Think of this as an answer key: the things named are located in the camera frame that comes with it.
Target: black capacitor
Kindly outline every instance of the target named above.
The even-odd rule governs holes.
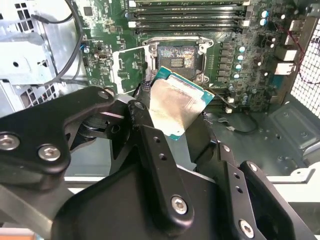
[[[265,45],[267,45],[271,49],[275,47],[275,44],[272,41],[266,41]]]
[[[267,39],[272,43],[274,43],[276,41],[276,38],[274,36],[268,36]]]

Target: chip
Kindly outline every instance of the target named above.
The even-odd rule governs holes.
[[[197,46],[158,46],[158,68],[166,67],[187,79],[194,79],[197,71]]]
[[[90,6],[85,6],[83,7],[84,15],[85,16],[93,16],[94,13],[92,12],[92,7]]]

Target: capacitor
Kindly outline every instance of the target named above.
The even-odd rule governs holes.
[[[277,19],[281,19],[281,20],[283,20],[283,19],[285,19],[286,18],[286,15],[285,14],[283,14],[283,13],[276,13],[276,14],[274,14],[274,16],[277,18]]]
[[[258,67],[260,67],[261,64],[262,64],[260,59],[255,59],[253,62],[254,62],[254,64],[257,65]]]
[[[267,42],[266,42],[266,45],[267,45],[268,47],[270,47],[271,49],[273,49],[273,48],[275,47],[275,44],[272,43],[272,41],[267,41]]]
[[[264,19],[268,16],[269,16],[269,12],[266,10],[261,13],[261,17],[263,17]]]
[[[242,97],[242,100],[243,101],[248,101],[248,95],[245,93],[245,94],[243,94],[243,97]]]
[[[246,48],[244,46],[240,46],[238,47],[238,51],[243,54],[246,51]]]
[[[233,74],[233,78],[238,79],[238,78],[240,78],[240,75],[238,73],[235,73],[235,74]]]
[[[268,36],[268,40],[274,43],[276,41],[276,38],[274,36]]]
[[[242,61],[243,59],[245,59],[245,57],[243,55],[238,55],[238,56],[236,56],[236,59],[238,61]]]
[[[241,64],[235,64],[234,68],[237,69],[237,70],[241,70],[242,66],[241,66]]]
[[[266,25],[267,24],[267,20],[266,19],[261,19],[260,20],[260,26],[264,26],[264,25]]]
[[[88,46],[86,46],[86,47],[83,49],[83,52],[84,52],[85,54],[90,53],[90,48],[89,48]]]
[[[232,84],[229,84],[228,89],[230,92],[233,92],[235,90],[235,87]]]

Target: white connector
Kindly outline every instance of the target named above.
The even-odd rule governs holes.
[[[226,108],[225,108],[225,113],[226,113],[226,114],[232,114],[232,109],[226,107]]]
[[[235,99],[233,97],[229,97],[227,98],[228,103],[233,104],[235,102]]]

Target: metal bracket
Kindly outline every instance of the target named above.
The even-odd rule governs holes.
[[[108,111],[113,102],[110,93],[93,86],[1,118],[0,145],[12,147],[0,148],[0,183],[58,185],[71,160],[66,134],[72,141],[84,119]],[[43,156],[39,151],[45,146]]]

